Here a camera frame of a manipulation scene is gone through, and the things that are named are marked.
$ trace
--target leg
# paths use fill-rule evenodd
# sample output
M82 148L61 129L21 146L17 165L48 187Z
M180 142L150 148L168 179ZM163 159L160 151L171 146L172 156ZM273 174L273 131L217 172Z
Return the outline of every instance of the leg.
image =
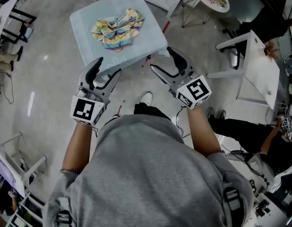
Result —
M16 139L16 138L18 138L18 137L21 137L21 136L22 136L22 133L21 133L21 132L18 133L18 134L13 135L9 140L7 140L7 141L1 143L1 144L0 144L0 147L1 147L1 146L4 146L4 145L7 144L8 142L10 142L10 141L12 141L12 140L14 140L14 139Z
M134 109L134 114L146 114L146 115L152 115L152 116L157 116L157 117L169 119L158 108L147 106L145 103L136 104L135 109Z
M242 42L244 40L247 40L248 36L249 36L249 33L246 33L244 35L240 35L240 36L235 37L233 39L227 40L223 43L218 44L216 46L216 49L220 50L220 49L225 48L227 46L231 46L231 45L237 44L239 42Z
M211 116L208 121L216 134L233 138L250 153L260 151L262 144L272 130L271 126L235 119L216 119L214 116Z
M8 54L0 51L0 62L4 61L10 63L10 61L15 61L17 59L16 54Z
M27 180L30 178L32 173L47 159L46 156L43 156L38 162L36 162L23 176L23 180Z
M0 70L3 72L11 72L12 71L12 66L11 64L0 62Z
M245 69L241 70L226 70L219 72L207 73L207 78L228 78L232 76L243 76L245 74Z

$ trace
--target gray floor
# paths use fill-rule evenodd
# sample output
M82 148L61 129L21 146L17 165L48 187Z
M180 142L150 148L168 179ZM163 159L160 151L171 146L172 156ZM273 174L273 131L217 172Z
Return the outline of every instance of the gray floor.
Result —
M38 17L34 23L35 30L28 43L18 43L14 48L9 48L16 52L23 45L24 53L21 61L15 63L15 70L11 74L14 103L9 105L4 96L0 95L0 142L20 131L23 136L9 146L9 151L12 151L12 146L19 148L28 165L42 155L47 156L46 166L42 168L44 175L32 187L32 192L44 201L57 180L75 125L74 120L69 117L71 99L76 93L78 76L84 68L69 16L92 2L94 0L27 0L21 5L21 9ZM149 7L163 27L166 12L152 4ZM228 39L221 32L222 29L223 26L215 18L211 18L206 25L182 28L178 11L172 17L165 36L170 46L191 56L199 74L206 74L230 70L229 52L221 53L215 49L216 44ZM110 96L111 103L97 125L99 128L117 113L120 105L121 114L132 114L136 99L146 90L154 94L153 105L174 121L181 104L168 93L168 87L151 72L150 63L173 71L172 61L159 56L124 69ZM217 110L227 110L229 118L266 123L266 107L236 100L240 79L211 79L208 82L213 94L202 105L204 109L213 106ZM7 96L11 98L9 78L2 77L2 83ZM27 109L32 93L35 96L31 114L28 116ZM179 124L184 129L184 134L188 134L185 110L180 114ZM93 135L92 151L96 142ZM191 138L186 137L185 142L191 146ZM228 138L223 140L223 145L228 149L239 149L238 143ZM237 167L247 178L255 178L244 166Z

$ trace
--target person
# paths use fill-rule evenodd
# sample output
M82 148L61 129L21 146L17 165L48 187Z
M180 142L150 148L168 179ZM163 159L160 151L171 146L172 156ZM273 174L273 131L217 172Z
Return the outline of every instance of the person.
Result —
M251 185L221 152L201 107L188 110L194 149L146 92L134 115L99 130L77 123L59 180L43 208L43 225L242 226L253 206ZM225 190L239 198L231 218Z
M12 215L17 210L17 194L0 174L0 213Z
M236 119L225 119L226 111L222 110L215 117L213 108L207 110L208 121L216 134L231 137L241 147L252 154L262 152L263 160L277 174L292 166L292 142L283 137L281 119L275 127L250 123Z
M20 168L27 171L26 162L23 158L20 159ZM30 184L36 178L36 173L33 172L29 178ZM0 213L10 216L18 209L18 202L22 200L17 191L3 178L0 174Z
M13 71L13 61L19 61L23 53L23 47L16 54L9 54L5 52L0 52L0 70L2 72Z

